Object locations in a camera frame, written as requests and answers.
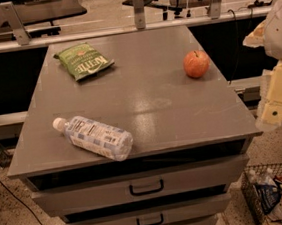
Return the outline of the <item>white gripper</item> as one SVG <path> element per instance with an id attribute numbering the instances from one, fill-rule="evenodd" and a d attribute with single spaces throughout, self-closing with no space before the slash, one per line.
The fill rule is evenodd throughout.
<path id="1" fill-rule="evenodd" d="M 264 44 L 265 21 L 248 34 L 242 44 L 250 48 Z M 263 132 L 273 131 L 282 125 L 282 61 L 273 68 L 267 100 L 260 100 L 257 107 L 256 127 Z"/>

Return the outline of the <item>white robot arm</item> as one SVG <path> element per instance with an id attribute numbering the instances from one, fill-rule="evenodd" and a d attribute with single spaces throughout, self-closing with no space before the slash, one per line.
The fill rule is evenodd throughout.
<path id="1" fill-rule="evenodd" d="M 251 48 L 264 47 L 265 54 L 278 62 L 271 71 L 262 72 L 256 119 L 260 131 L 273 131 L 282 124 L 282 0 L 273 3 L 266 19 L 244 38 L 242 44 Z"/>

